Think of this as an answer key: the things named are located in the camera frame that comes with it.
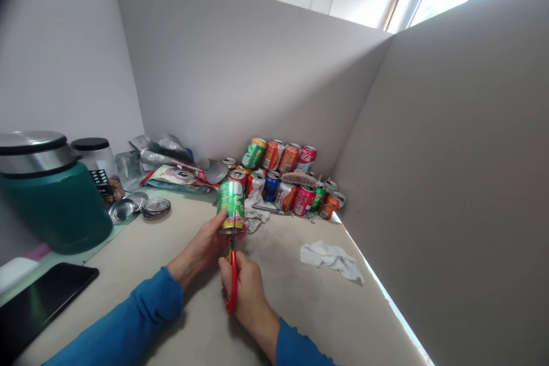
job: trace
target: sprite can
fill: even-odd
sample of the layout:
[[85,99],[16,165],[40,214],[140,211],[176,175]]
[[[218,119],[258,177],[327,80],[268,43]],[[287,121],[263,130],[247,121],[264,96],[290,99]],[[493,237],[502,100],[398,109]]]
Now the sprite can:
[[267,142],[265,140],[259,137],[254,137],[248,145],[246,153],[244,153],[244,156],[242,156],[242,165],[247,167],[248,169],[257,168],[257,165],[261,160],[263,153],[265,153],[266,147]]
[[319,208],[324,196],[326,196],[326,186],[324,183],[317,182],[315,186],[315,198],[313,199],[313,204],[311,205],[311,212],[314,212]]
[[219,232],[231,234],[233,228],[236,233],[241,232],[244,227],[244,189],[241,183],[229,180],[219,186],[217,213],[221,209],[227,209],[229,214]]

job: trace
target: glass jar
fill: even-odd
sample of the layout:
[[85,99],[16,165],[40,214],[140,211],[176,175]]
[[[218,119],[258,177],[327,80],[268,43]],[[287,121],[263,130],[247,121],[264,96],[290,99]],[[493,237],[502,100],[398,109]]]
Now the glass jar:
[[106,209],[126,195],[107,139],[102,137],[78,139],[73,141],[73,149],[90,171]]

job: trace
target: smartphone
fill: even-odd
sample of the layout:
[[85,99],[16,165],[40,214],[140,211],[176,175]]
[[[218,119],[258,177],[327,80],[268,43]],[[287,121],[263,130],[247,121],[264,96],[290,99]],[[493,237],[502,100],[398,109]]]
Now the smartphone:
[[99,275],[99,270],[59,263],[0,308],[0,359],[11,364]]

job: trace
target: soda can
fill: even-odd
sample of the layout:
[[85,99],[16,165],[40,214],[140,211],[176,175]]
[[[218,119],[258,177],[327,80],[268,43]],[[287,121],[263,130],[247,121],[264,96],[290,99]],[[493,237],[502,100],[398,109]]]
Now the soda can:
[[297,161],[299,160],[300,152],[300,145],[290,143],[288,146],[286,146],[286,148],[284,149],[284,153],[282,154],[282,158],[280,159],[279,172],[293,172],[293,170],[296,168]]
[[263,173],[263,176],[266,176],[267,173],[270,172],[270,170],[265,169],[263,166],[259,166],[259,167],[257,168],[257,170],[259,170],[261,173]]
[[233,159],[232,157],[227,157],[226,159],[223,160],[223,163],[227,165],[227,167],[229,168],[229,171],[236,169],[236,160]]
[[333,212],[341,209],[345,205],[345,196],[339,192],[333,192],[326,196],[326,203],[321,206],[319,216],[324,220],[330,220]]
[[265,178],[265,189],[263,190],[263,200],[275,201],[276,191],[280,184],[280,173],[269,172]]
[[318,182],[315,186],[315,198],[311,205],[311,212],[315,212],[319,208],[324,196],[326,196],[326,185],[322,182]]
[[326,191],[327,191],[328,193],[336,192],[337,189],[339,188],[339,187],[337,186],[337,184],[336,184],[334,181],[331,181],[331,180],[326,180],[326,181],[324,182],[324,185],[326,186]]
[[265,148],[267,147],[267,142],[259,137],[254,137],[246,153],[242,156],[242,165],[248,169],[255,169],[261,160],[261,156],[265,153]]
[[313,200],[315,199],[315,190],[310,186],[299,186],[296,199],[293,201],[292,211],[299,217],[309,213]]
[[303,146],[299,154],[296,169],[301,169],[305,174],[309,173],[316,160],[316,149],[313,146]]
[[218,232],[231,234],[241,232],[244,227],[244,191],[237,181],[226,181],[219,186],[217,194],[217,213],[227,209],[229,214]]
[[263,167],[268,170],[276,170],[283,153],[284,143],[276,139],[271,140],[269,144],[267,144],[265,158],[263,159]]
[[280,182],[274,205],[277,209],[287,212],[292,207],[296,193],[297,186],[295,184]]
[[246,190],[246,193],[248,195],[246,197],[249,197],[250,193],[254,190],[259,190],[259,192],[261,193],[261,196],[263,196],[264,187],[265,187],[265,175],[261,173],[259,170],[252,172],[250,174],[250,177],[248,177],[248,189]]
[[250,173],[252,172],[252,170],[250,168],[247,168],[245,167],[244,165],[238,165],[236,166],[236,169],[235,170],[239,170],[241,172],[243,172],[245,175],[246,175],[246,178],[250,175]]
[[235,181],[242,185],[242,189],[246,187],[248,176],[242,170],[231,170],[229,172],[229,181]]

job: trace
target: black lid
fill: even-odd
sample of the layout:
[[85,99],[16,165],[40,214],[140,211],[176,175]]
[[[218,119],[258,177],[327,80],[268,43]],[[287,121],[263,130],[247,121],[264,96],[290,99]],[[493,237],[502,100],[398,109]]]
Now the black lid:
[[89,152],[91,150],[101,150],[109,147],[109,141],[102,137],[86,137],[73,141],[75,150]]
[[63,147],[66,141],[63,134],[45,130],[0,133],[0,155],[44,152]]

